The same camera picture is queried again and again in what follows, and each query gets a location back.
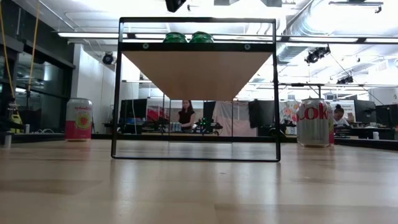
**black shirt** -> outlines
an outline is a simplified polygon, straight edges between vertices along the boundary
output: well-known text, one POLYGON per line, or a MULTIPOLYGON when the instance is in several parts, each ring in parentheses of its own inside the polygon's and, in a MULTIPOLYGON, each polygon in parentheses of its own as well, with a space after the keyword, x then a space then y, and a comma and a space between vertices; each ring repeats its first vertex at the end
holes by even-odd
MULTIPOLYGON (((191 115, 193 115, 195 112, 193 110, 185 112, 180 111, 178 114, 180 115, 179 123, 181 124, 187 124, 191 121, 191 115)), ((192 127, 181 127, 181 130, 186 130, 186 129, 192 129, 192 127)))

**silver can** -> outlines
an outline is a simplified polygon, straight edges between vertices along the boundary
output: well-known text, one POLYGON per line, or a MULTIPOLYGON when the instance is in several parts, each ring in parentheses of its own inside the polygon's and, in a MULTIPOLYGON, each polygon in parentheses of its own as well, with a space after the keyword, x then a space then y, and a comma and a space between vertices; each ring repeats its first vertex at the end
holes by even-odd
POLYGON ((330 103, 327 102, 328 104, 328 111, 329 111, 329 145, 334 145, 335 144, 335 122, 333 119, 334 111, 333 108, 331 107, 330 103))
POLYGON ((297 136, 297 142, 300 143, 300 119, 299 119, 299 111, 300 111, 300 106, 296 110, 296 136, 297 136))
POLYGON ((304 147, 329 145, 329 109, 324 99, 303 100, 298 109, 298 136, 304 147))

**pipe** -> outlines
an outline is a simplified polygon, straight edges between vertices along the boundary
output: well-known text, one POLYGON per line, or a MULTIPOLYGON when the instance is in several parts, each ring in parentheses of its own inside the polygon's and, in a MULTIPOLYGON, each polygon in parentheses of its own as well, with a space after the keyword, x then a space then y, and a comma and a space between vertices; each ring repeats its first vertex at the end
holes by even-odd
POLYGON ((296 15, 294 15, 294 17, 290 21, 288 21, 284 34, 287 33, 287 29, 289 29, 293 25, 293 23, 301 16, 301 14, 303 14, 303 12, 312 4, 313 1, 314 0, 310 0, 296 15))
POLYGON ((51 8, 49 8, 46 4, 44 4, 42 1, 39 0, 39 3, 43 5, 46 9, 48 9, 53 15, 55 15, 58 19, 60 19, 63 23, 65 23, 69 28, 71 28, 73 31, 75 31, 75 28, 71 26, 67 21, 63 20, 60 16, 58 16, 57 13, 55 13, 51 8))

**wooden panel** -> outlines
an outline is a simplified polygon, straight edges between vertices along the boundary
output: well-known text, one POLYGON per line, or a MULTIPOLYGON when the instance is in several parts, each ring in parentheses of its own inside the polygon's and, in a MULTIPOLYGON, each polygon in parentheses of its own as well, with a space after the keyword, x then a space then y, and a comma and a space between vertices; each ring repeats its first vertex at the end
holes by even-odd
POLYGON ((269 52, 123 52, 173 100, 232 100, 269 52))

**fluorescent light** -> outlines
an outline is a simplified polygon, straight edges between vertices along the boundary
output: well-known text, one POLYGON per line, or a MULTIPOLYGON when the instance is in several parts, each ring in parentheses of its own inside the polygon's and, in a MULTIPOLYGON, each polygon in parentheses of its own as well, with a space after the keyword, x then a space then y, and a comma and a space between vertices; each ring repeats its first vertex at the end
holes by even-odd
POLYGON ((162 43, 163 40, 146 40, 146 39, 124 39, 123 43, 162 43))
POLYGON ((150 80, 122 80, 122 82, 128 83, 152 83, 150 80))
POLYGON ((214 35, 215 40, 266 40, 272 41, 272 37, 255 36, 255 35, 214 35))
POLYGON ((136 38, 140 39, 164 39, 165 34, 135 34, 136 38))
POLYGON ((398 38, 367 38, 365 42, 371 43, 398 43, 398 38))
POLYGON ((356 42, 358 38, 343 38, 343 37, 291 37, 289 42, 356 42))
POLYGON ((91 38, 91 39, 117 39, 118 33, 91 33, 91 32, 59 32, 60 37, 65 38, 91 38))
POLYGON ((15 91, 17 93, 26 93, 26 90, 25 89, 21 89, 21 88, 16 88, 15 91))
POLYGON ((150 96, 148 99, 163 99, 163 96, 150 96))
POLYGON ((328 44, 313 44, 313 43, 286 43, 288 47, 327 47, 328 44))

